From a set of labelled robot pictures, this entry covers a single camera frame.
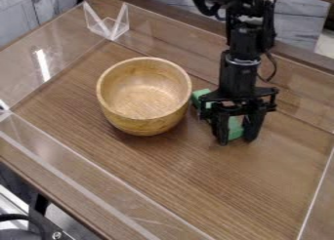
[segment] bowl rim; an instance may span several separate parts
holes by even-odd
[[[130,61],[136,61],[136,60],[156,60],[156,61],[161,61],[164,63],[168,63],[169,65],[172,65],[177,70],[179,72],[181,73],[181,75],[184,76],[185,78],[185,81],[187,81],[187,95],[185,97],[183,98],[183,100],[180,101],[180,104],[175,107],[175,109],[172,111],[168,111],[165,113],[163,113],[161,115],[159,116],[155,116],[155,117],[149,117],[149,118],[133,118],[133,117],[129,117],[126,116],[125,114],[121,114],[118,113],[117,111],[114,111],[109,105],[106,104],[105,100],[104,100],[104,97],[101,96],[101,83],[102,83],[102,80],[105,78],[105,76],[109,74],[109,72],[112,71],[113,68],[116,68],[118,65],[121,64],[125,64]],[[164,118],[167,117],[168,115],[173,114],[183,106],[184,104],[189,101],[189,98],[191,98],[191,94],[192,94],[192,80],[191,80],[191,77],[189,77],[189,74],[187,73],[187,71],[179,66],[176,65],[175,63],[172,63],[171,61],[165,60],[165,59],[161,59],[161,58],[155,58],[155,57],[137,57],[137,58],[130,58],[130,59],[126,59],[126,60],[121,60],[120,62],[117,62],[116,64],[113,64],[104,72],[102,74],[100,75],[98,79],[97,79],[97,83],[96,83],[96,96],[97,96],[97,100],[100,102],[100,104],[102,105],[102,107],[113,114],[116,114],[117,116],[125,118],[125,119],[130,119],[130,120],[138,120],[138,121],[144,121],[144,120],[153,120],[153,119],[159,119],[159,118]]]

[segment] acrylic corner bracket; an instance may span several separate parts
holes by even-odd
[[[101,19],[86,2],[82,2],[84,17],[89,31],[114,41],[129,30],[128,4],[122,3],[116,19]]]

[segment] wooden bowl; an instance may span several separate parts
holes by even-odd
[[[192,82],[185,70],[159,58],[118,62],[105,70],[96,86],[108,121],[136,136],[157,135],[179,123],[191,93]]]

